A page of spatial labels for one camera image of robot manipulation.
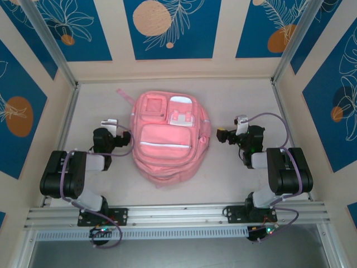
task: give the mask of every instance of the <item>white bracket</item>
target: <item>white bracket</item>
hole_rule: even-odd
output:
[[[103,123],[113,123],[113,124],[115,124],[115,126],[113,126],[113,125],[104,125]],[[117,124],[118,124],[118,120],[116,120],[116,119],[103,120],[100,123],[100,125],[102,127],[105,127],[113,135],[114,138],[117,136],[117,128],[118,128],[116,126]]]
[[[248,117],[245,114],[243,114],[241,116],[236,116],[235,119],[237,119],[237,121],[238,121],[237,131],[236,131],[235,135],[238,136],[239,134],[246,133],[248,131],[249,123],[244,122],[244,121],[247,121]]]

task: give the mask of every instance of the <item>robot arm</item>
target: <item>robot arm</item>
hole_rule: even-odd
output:
[[[217,138],[222,143],[228,140],[230,145],[237,144],[239,149],[243,150],[242,160],[247,168],[267,169],[269,185],[250,193],[244,205],[228,206],[224,210],[227,211],[229,223],[264,223],[267,218],[276,222],[277,217],[272,206],[285,195],[299,193],[299,179],[285,150],[267,148],[263,151],[265,129],[259,126],[247,126],[247,121],[246,116],[236,117],[234,123],[237,125],[237,130],[227,131],[220,128],[217,130]],[[310,192],[313,180],[301,148],[290,148],[288,151],[301,177],[302,193]]]
[[[85,185],[86,171],[106,171],[112,163],[110,154],[116,147],[127,146],[131,140],[128,131],[123,132],[123,137],[116,135],[117,120],[109,119],[102,121],[102,127],[93,132],[92,147],[94,154],[90,152],[75,151],[69,156],[63,183],[63,192],[66,199],[75,200],[77,207],[100,212],[105,216],[117,217],[122,209],[111,211],[103,196],[97,195]],[[40,182],[40,192],[52,198],[61,198],[60,180],[66,151],[53,151],[47,163],[46,169]],[[102,219],[81,210],[78,226],[96,226]]]

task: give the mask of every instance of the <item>white floor panel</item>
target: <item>white floor panel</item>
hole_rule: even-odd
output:
[[[134,99],[147,90],[167,90],[195,96],[208,110],[212,122],[209,152],[197,174],[189,181],[157,189],[139,175],[131,155],[113,158],[108,171],[87,172],[85,183],[105,196],[109,205],[197,204],[244,201],[250,192],[268,184],[266,170],[249,170],[238,158],[238,146],[220,143],[216,129],[234,129],[235,116],[253,117],[262,112],[279,114],[268,79],[145,80],[83,84],[67,139],[66,150],[88,150],[93,130],[103,119],[118,119],[128,126],[131,105],[115,91],[121,88]],[[283,124],[264,116],[252,122],[266,128],[264,147],[280,146],[286,137]],[[115,149],[123,152],[128,148]],[[306,199],[304,194],[299,199]],[[62,205],[53,200],[51,205]]]

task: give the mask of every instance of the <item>pink backpack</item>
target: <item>pink backpack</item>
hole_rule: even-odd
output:
[[[209,147],[211,123],[196,98],[150,91],[134,104],[130,129],[139,171],[157,186],[193,177]]]

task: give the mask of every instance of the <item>metal frame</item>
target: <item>metal frame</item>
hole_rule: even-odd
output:
[[[300,46],[302,39],[304,38],[323,2],[324,0],[313,0],[309,2],[272,76],[273,84],[276,84],[280,80],[284,71],[289,66],[292,57]]]
[[[23,9],[28,20],[31,22],[36,33],[44,43],[51,57],[57,64],[58,68],[62,71],[64,77],[70,85],[75,87],[77,85],[76,79],[70,70],[66,58],[64,57],[60,47],[58,46],[55,38],[51,34],[50,29],[47,27],[46,22],[42,18],[35,3],[32,0],[18,0],[21,8]]]
[[[80,85],[77,85],[72,92],[72,96],[66,112],[66,117],[61,129],[61,136],[57,145],[58,150],[63,150],[65,148],[68,134],[69,134],[69,129],[74,115],[74,110],[76,108],[76,104],[78,100],[79,90],[80,90]]]
[[[21,243],[10,263],[10,268],[28,268],[38,231],[29,230],[21,233]]]
[[[123,226],[123,229],[261,225],[261,223],[229,224],[228,219],[222,214],[227,205],[244,205],[244,203],[125,206],[129,209],[129,213],[127,225]],[[327,224],[330,222],[323,202],[286,201],[279,206],[299,211],[300,216],[296,224]],[[25,230],[86,228],[77,226],[78,216],[78,209],[73,207],[31,208],[25,223]],[[286,224],[295,217],[295,214],[277,210],[277,216],[278,224]]]
[[[289,142],[290,142],[291,146],[295,147],[294,139],[293,139],[293,137],[291,136],[291,131],[290,131],[291,128],[290,128],[289,120],[288,120],[287,117],[286,117],[285,110],[284,110],[284,106],[283,106],[283,104],[282,104],[282,102],[281,102],[280,94],[279,94],[279,91],[277,90],[277,87],[276,87],[276,84],[274,83],[273,78],[271,79],[271,84],[272,84],[274,96],[275,96],[275,99],[276,99],[276,101],[277,101],[277,104],[278,104],[278,108],[279,108],[281,117],[285,120],[285,122],[286,122],[287,125],[288,125],[289,136],[290,136]]]
[[[332,224],[317,224],[317,229],[320,234],[322,245],[326,253],[330,267],[345,268],[351,267],[347,263],[346,256],[343,253],[341,244],[338,242],[336,232]]]

